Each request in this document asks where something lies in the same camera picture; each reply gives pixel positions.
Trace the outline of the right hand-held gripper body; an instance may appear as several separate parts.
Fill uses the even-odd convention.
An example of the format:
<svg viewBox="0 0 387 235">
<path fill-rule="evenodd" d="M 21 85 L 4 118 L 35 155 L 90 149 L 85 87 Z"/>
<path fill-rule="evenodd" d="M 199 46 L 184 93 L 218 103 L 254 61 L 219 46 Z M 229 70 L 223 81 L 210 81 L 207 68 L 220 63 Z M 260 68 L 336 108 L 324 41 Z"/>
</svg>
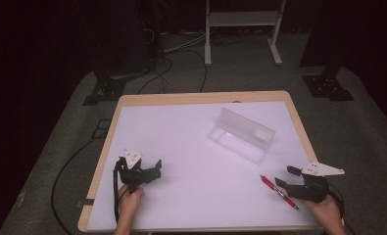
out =
<svg viewBox="0 0 387 235">
<path fill-rule="evenodd" d="M 303 185 L 288 184 L 292 191 L 287 193 L 289 197 L 320 203 L 328 195 L 339 200 L 339 197 L 330 190 L 330 184 L 326 176 L 343 175 L 345 170 L 336 168 L 327 164 L 311 162 L 303 168 L 300 168 L 303 177 Z"/>
</svg>

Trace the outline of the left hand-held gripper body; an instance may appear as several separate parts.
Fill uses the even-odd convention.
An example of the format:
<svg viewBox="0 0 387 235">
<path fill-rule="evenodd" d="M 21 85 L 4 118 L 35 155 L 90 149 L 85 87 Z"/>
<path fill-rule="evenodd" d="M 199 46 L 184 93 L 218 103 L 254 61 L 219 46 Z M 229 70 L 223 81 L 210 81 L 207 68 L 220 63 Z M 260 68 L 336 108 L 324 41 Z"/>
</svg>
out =
<svg viewBox="0 0 387 235">
<path fill-rule="evenodd" d="M 120 175 L 121 182 L 127 185 L 130 194 L 140 184 L 151 183 L 156 179 L 156 168 L 142 169 L 141 158 L 140 153 L 124 150 L 123 155 L 116 162 L 116 172 Z"/>
</svg>

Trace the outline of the red pen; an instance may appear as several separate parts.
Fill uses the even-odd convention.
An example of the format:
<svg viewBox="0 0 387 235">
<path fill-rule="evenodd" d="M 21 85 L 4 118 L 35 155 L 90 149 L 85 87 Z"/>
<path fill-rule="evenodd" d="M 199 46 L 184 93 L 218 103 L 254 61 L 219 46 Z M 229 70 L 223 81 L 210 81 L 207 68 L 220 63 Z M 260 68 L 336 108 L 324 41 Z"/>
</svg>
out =
<svg viewBox="0 0 387 235">
<path fill-rule="evenodd" d="M 269 187 L 271 190 L 276 192 L 291 208 L 296 211 L 299 211 L 299 207 L 284 193 L 282 193 L 266 176 L 260 175 L 261 181 Z"/>
</svg>

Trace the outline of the clear plastic pencil case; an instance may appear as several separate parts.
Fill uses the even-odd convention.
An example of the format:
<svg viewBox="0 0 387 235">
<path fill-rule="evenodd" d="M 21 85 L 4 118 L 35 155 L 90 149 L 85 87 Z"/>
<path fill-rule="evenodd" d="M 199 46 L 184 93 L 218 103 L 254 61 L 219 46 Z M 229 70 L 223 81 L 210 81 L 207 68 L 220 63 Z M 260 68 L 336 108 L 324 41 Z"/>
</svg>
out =
<svg viewBox="0 0 387 235">
<path fill-rule="evenodd" d="M 221 147 L 259 165 L 276 132 L 233 111 L 222 108 L 208 138 Z"/>
</svg>

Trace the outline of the person's right hand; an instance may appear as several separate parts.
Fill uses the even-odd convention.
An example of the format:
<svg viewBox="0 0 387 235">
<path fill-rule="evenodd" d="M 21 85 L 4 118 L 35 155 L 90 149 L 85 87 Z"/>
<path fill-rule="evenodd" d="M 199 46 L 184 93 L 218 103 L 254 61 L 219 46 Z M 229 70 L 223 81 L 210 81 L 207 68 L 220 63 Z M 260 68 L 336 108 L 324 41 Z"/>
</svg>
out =
<svg viewBox="0 0 387 235">
<path fill-rule="evenodd" d="M 303 203 L 311 210 L 323 227 L 333 227 L 342 224 L 340 210 L 331 196 L 327 196 L 320 203 L 306 200 L 303 200 Z"/>
</svg>

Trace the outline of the person's left hand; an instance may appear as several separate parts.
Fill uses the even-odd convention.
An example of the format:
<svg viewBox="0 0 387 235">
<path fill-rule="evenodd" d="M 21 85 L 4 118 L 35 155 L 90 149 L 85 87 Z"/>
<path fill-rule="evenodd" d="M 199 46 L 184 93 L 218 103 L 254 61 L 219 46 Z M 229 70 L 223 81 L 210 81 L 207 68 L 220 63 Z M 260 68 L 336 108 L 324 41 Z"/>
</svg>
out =
<svg viewBox="0 0 387 235">
<path fill-rule="evenodd" d="M 133 193 L 130 193 L 128 186 L 123 185 L 119 190 L 120 215 L 135 215 L 143 195 L 144 189 L 142 187 L 138 187 Z"/>
</svg>

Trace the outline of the black tape strip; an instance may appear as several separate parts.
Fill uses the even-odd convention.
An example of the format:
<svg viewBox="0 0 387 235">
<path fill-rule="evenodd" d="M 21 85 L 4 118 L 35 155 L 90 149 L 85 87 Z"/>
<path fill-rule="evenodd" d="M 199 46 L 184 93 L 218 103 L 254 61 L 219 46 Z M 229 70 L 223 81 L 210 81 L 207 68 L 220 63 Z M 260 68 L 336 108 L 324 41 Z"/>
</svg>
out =
<svg viewBox="0 0 387 235">
<path fill-rule="evenodd" d="M 79 209 L 83 208 L 84 206 L 92 206 L 94 203 L 93 199 L 82 199 L 78 200 L 75 204 L 75 206 Z"/>
</svg>

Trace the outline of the black stand base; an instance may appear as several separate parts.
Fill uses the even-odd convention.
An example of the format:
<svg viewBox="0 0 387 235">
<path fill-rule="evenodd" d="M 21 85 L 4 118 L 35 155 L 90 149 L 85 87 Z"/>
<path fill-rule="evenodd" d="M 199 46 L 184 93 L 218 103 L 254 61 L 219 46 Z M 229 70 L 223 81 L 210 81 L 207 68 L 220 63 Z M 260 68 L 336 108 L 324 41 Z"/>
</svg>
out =
<svg viewBox="0 0 387 235">
<path fill-rule="evenodd" d="M 109 73 L 106 70 L 96 70 L 94 72 L 96 84 L 92 92 L 85 97 L 83 106 L 96 106 L 100 102 L 117 101 L 123 94 L 126 84 L 136 78 L 148 73 L 142 71 L 122 71 L 114 70 Z"/>
<path fill-rule="evenodd" d="M 330 101 L 353 101 L 351 93 L 342 87 L 336 76 L 340 66 L 328 65 L 321 74 L 304 75 L 303 80 L 314 98 Z"/>
</svg>

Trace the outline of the grey floor tape piece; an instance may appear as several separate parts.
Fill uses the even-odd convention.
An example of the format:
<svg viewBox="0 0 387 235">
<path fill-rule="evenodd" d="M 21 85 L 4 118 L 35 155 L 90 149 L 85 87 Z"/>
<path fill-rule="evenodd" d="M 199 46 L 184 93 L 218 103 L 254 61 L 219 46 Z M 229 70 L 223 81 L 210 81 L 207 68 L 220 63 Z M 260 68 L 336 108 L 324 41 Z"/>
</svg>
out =
<svg viewBox="0 0 387 235">
<path fill-rule="evenodd" d="M 15 203 L 15 207 L 20 208 L 24 203 L 26 190 L 23 190 L 19 195 Z"/>
</svg>

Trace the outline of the white metal stand frame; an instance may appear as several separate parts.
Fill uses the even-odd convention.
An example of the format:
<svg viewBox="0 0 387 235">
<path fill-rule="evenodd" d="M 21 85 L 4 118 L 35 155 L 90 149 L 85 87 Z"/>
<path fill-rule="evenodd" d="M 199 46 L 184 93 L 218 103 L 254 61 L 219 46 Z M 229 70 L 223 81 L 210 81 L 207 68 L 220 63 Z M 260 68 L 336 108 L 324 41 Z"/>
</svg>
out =
<svg viewBox="0 0 387 235">
<path fill-rule="evenodd" d="M 273 61 L 277 66 L 282 65 L 282 59 L 276 47 L 276 41 L 287 0 L 280 0 L 279 7 L 275 11 L 257 12 L 212 12 L 210 0 L 206 0 L 205 20 L 205 58 L 204 64 L 212 64 L 211 28 L 232 26 L 272 26 L 273 33 L 267 40 L 267 44 Z"/>
</svg>

